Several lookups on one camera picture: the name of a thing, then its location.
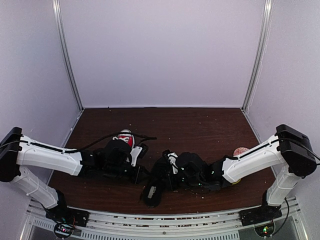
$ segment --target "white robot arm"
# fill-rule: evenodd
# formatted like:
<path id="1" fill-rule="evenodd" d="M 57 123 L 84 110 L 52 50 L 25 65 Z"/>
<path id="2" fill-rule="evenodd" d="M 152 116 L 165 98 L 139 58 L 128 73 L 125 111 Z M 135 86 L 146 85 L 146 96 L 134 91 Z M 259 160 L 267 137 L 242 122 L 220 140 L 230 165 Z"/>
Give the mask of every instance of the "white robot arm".
<path id="1" fill-rule="evenodd" d="M 280 217 L 281 204 L 289 192 L 301 178 L 316 170 L 315 156 L 309 138 L 284 124 L 276 128 L 275 135 L 256 147 L 236 156 L 225 156 L 210 165 L 195 153 L 184 152 L 177 157 L 169 150 L 163 152 L 163 157 L 172 166 L 171 172 L 176 176 L 177 182 L 191 187 L 199 185 L 211 191 L 218 191 L 250 174 L 282 164 L 275 182 L 262 196 L 262 205 L 241 211 L 244 226 Z M 146 192 L 146 196 L 151 196 L 148 189 Z"/>
<path id="2" fill-rule="evenodd" d="M 47 168 L 72 176 L 83 176 L 87 171 L 107 177 L 126 173 L 137 182 L 142 169 L 136 167 L 137 161 L 147 150 L 144 144 L 131 147 L 124 140 L 116 138 L 105 148 L 79 151 L 35 141 L 22 135 L 21 128 L 14 127 L 0 142 L 0 182 L 10 182 L 39 201 L 48 211 L 48 218 L 67 219 L 80 212 L 80 216 L 76 217 L 80 221 L 76 219 L 76 225 L 81 226 L 86 224 L 83 219 L 88 219 L 87 213 L 67 208 L 63 193 L 47 186 L 26 166 Z"/>

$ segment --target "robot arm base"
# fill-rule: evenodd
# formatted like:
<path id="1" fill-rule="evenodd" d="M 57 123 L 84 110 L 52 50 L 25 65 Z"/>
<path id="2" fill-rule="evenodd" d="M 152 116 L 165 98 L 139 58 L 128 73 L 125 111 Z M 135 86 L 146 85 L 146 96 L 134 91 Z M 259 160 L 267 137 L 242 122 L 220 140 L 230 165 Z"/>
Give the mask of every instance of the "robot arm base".
<path id="1" fill-rule="evenodd" d="M 45 208 L 45 217 L 59 223 L 86 227 L 89 212 L 67 207 L 64 194 L 59 190 L 56 190 L 56 193 L 58 195 L 58 205 L 50 209 Z"/>
<path id="2" fill-rule="evenodd" d="M 260 224 L 273 219 L 280 218 L 282 212 L 280 211 L 281 205 L 269 206 L 267 203 L 267 191 L 262 196 L 262 205 L 259 207 L 242 210 L 239 212 L 242 226 Z"/>

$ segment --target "white wall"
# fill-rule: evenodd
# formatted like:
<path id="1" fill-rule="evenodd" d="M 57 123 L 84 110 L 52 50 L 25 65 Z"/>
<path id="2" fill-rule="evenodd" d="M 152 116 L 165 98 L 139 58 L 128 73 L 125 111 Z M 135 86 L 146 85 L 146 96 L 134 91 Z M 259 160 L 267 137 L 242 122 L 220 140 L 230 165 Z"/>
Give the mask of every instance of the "white wall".
<path id="1" fill-rule="evenodd" d="M 85 107 L 240 107 L 264 0 L 62 0 Z"/>
<path id="2" fill-rule="evenodd" d="M 52 1 L 0 0 L 0 139 L 19 126 L 29 137 L 60 146 L 77 115 Z M 32 170 L 42 180 L 51 172 Z M 0 182 L 1 239 L 18 239 L 29 200 Z"/>
<path id="3" fill-rule="evenodd" d="M 262 71 L 249 108 L 260 138 L 287 124 L 309 136 L 320 154 L 320 1 L 275 0 Z M 296 194 L 312 240 L 320 239 L 320 169 Z"/>

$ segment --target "aluminum frame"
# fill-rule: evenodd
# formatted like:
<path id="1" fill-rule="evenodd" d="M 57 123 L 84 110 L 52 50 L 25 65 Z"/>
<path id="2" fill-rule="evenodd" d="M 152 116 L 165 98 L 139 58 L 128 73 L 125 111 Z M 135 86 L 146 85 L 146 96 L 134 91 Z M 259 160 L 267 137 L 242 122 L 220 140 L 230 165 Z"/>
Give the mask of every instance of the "aluminum frame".
<path id="1" fill-rule="evenodd" d="M 74 98 L 76 100 L 76 104 L 79 108 L 79 111 L 82 111 L 84 109 L 84 107 L 81 102 L 80 94 L 79 94 L 79 91 L 77 88 L 75 76 L 74 76 L 71 62 L 70 62 L 70 57 L 69 57 L 69 53 L 68 53 L 67 42 L 66 42 L 66 37 L 65 37 L 65 32 L 64 32 L 64 25 L 63 25 L 63 21 L 62 21 L 61 9 L 60 9 L 60 0 L 52 0 L 52 6 L 53 6 L 53 12 L 54 12 L 54 17 L 55 17 L 55 21 L 56 21 L 56 26 L 57 26 L 58 33 L 59 33 L 65 69 L 66 69 L 68 79 L 69 79 L 69 82 L 71 85 L 72 93 L 73 93 Z"/>
<path id="2" fill-rule="evenodd" d="M 249 108 L 250 101 L 253 97 L 254 88 L 257 84 L 257 80 L 259 77 L 259 73 L 261 69 L 261 61 L 267 45 L 268 32 L 269 32 L 269 27 L 271 22 L 272 6 L 273 6 L 273 0 L 265 0 L 258 48 L 257 48 L 255 60 L 254 60 L 254 65 L 251 73 L 248 90 L 246 92 L 244 102 L 241 108 L 244 112 L 247 112 Z"/>
<path id="3" fill-rule="evenodd" d="M 295 197 L 289 198 L 290 216 L 294 217 L 295 229 L 300 240 L 307 240 L 307 234 L 301 218 L 301 210 Z M 90 213 L 86 227 L 77 227 L 72 235 L 85 240 L 205 240 L 205 239 L 239 239 L 239 231 L 252 228 L 253 225 L 242 226 L 239 211 L 233 209 L 218 212 L 150 215 L 123 214 L 106 211 L 88 210 Z M 282 217 L 287 215 L 286 203 L 281 206 Z M 32 226 L 53 230 L 55 223 L 45 217 L 40 203 L 31 200 L 21 240 L 28 240 Z"/>

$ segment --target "black cable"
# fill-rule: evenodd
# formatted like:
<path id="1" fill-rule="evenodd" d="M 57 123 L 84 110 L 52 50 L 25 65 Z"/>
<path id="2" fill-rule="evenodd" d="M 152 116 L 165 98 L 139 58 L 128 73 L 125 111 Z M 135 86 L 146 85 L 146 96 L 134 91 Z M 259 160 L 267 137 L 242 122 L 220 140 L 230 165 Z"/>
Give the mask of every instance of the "black cable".
<path id="1" fill-rule="evenodd" d="M 6 143 L 6 144 L 1 145 L 1 146 L 0 146 L 0 149 L 4 148 L 4 147 L 6 147 L 6 146 L 8 146 L 8 145 L 10 145 L 10 144 L 15 144 L 15 143 L 28 143 L 28 142 L 25 141 L 25 140 L 11 141 L 11 142 L 8 142 L 8 143 Z"/>
<path id="2" fill-rule="evenodd" d="M 286 221 L 287 221 L 287 219 L 288 219 L 288 217 L 289 217 L 289 212 L 290 212 L 290 207 L 289 207 L 289 203 L 288 203 L 288 200 L 287 200 L 287 198 L 285 197 L 284 198 L 284 200 L 285 200 L 285 202 L 286 202 L 286 205 L 287 205 L 287 207 L 288 207 L 288 212 L 286 213 L 286 217 L 285 217 L 285 219 L 284 219 L 284 221 L 283 221 L 283 223 L 282 223 L 282 225 L 278 228 L 278 230 L 277 231 L 275 231 L 275 233 L 273 233 L 272 235 L 271 235 L 271 237 L 273 237 L 274 235 L 276 235 L 282 228 L 283 228 L 283 226 L 285 225 L 285 223 L 286 223 Z"/>
<path id="3" fill-rule="evenodd" d="M 12 142 L 6 143 L 4 145 L 1 145 L 0 148 L 3 148 L 5 146 L 7 146 L 9 144 L 13 144 L 13 143 L 27 143 L 27 144 L 34 145 L 34 146 L 37 146 L 37 147 L 53 150 L 53 151 L 56 151 L 56 152 L 59 152 L 59 153 L 74 154 L 74 153 L 78 153 L 78 152 L 81 152 L 83 150 L 86 150 L 86 149 L 92 147 L 93 145 L 96 145 L 97 143 L 101 142 L 104 139 L 107 139 L 107 138 L 110 138 L 110 137 L 115 137 L 115 136 L 118 136 L 119 134 L 123 134 L 123 133 L 124 132 L 119 131 L 119 132 L 115 132 L 115 133 L 112 133 L 112 134 L 108 134 L 108 135 L 105 135 L 103 137 L 100 137 L 99 139 L 93 141 L 92 143 L 90 143 L 90 144 L 88 144 L 88 145 L 86 145 L 84 147 L 81 147 L 79 149 L 74 149 L 74 150 L 67 150 L 67 151 L 61 150 L 60 148 L 44 145 L 44 144 L 41 144 L 41 143 L 38 143 L 38 142 L 28 142 L 28 141 L 25 141 L 25 140 L 12 141 Z M 133 132 L 125 132 L 125 134 L 126 135 L 132 135 L 132 136 L 135 136 L 135 137 L 138 137 L 138 138 L 142 138 L 140 143 L 144 142 L 144 141 L 148 141 L 148 140 L 156 140 L 157 139 L 156 137 L 153 137 L 153 136 L 140 135 L 140 134 L 136 134 L 136 133 L 133 133 Z"/>
<path id="4" fill-rule="evenodd" d="M 86 149 L 92 147 L 93 145 L 96 145 L 97 143 L 101 142 L 102 140 L 105 140 L 105 139 L 110 138 L 110 137 L 118 136 L 119 134 L 132 135 L 132 136 L 135 136 L 135 137 L 138 137 L 138 138 L 142 138 L 145 141 L 147 141 L 147 140 L 156 140 L 157 139 L 156 137 L 153 137 L 153 136 L 140 135 L 140 134 L 136 134 L 136 133 L 133 133 L 133 132 L 122 132 L 122 131 L 119 131 L 119 132 L 115 132 L 115 133 L 108 134 L 108 135 L 105 135 L 103 137 L 100 137 L 99 139 L 93 141 L 92 143 L 90 143 L 90 144 L 88 144 L 88 145 L 86 145 L 86 146 L 84 146 L 82 148 L 79 148 L 79 149 L 76 149 L 76 150 L 65 151 L 65 153 L 66 154 L 74 154 L 74 153 L 77 153 L 77 152 L 81 152 L 83 150 L 86 150 Z"/>

